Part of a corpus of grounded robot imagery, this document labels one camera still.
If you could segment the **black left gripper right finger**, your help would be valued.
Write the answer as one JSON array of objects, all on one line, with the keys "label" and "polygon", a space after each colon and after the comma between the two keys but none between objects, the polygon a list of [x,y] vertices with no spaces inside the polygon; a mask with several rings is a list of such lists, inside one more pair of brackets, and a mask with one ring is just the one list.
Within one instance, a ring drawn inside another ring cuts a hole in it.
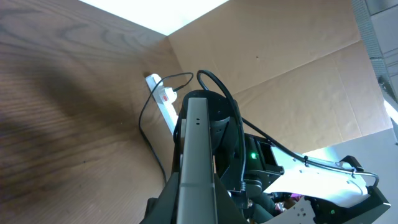
[{"label": "black left gripper right finger", "polygon": [[229,196],[220,178],[213,174],[218,224],[248,224],[241,211]]}]

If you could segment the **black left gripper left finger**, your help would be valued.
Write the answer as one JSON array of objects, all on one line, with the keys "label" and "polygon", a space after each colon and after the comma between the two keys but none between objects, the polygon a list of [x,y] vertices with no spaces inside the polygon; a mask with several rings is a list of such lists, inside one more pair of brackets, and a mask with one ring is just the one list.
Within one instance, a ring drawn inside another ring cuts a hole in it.
[{"label": "black left gripper left finger", "polygon": [[179,173],[174,172],[157,198],[149,198],[140,224],[174,224],[177,219]]}]

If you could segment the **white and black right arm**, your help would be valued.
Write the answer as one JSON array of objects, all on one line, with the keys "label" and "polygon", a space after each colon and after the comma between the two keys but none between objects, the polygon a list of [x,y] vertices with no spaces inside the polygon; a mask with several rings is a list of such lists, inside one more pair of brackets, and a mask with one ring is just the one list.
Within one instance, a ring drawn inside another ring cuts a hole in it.
[{"label": "white and black right arm", "polygon": [[292,152],[266,133],[247,134],[236,102],[188,93],[175,128],[178,223],[247,223],[263,205],[292,199],[271,223],[372,223],[390,209],[352,156],[325,161]]}]

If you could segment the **Galaxy S25 Ultra smartphone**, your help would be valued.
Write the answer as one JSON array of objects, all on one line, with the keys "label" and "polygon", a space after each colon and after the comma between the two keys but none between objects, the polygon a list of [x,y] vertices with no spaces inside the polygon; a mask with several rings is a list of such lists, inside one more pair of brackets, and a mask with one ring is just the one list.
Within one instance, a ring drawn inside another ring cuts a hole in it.
[{"label": "Galaxy S25 Ultra smartphone", "polygon": [[206,98],[188,100],[178,196],[178,224],[217,223],[213,159]]}]

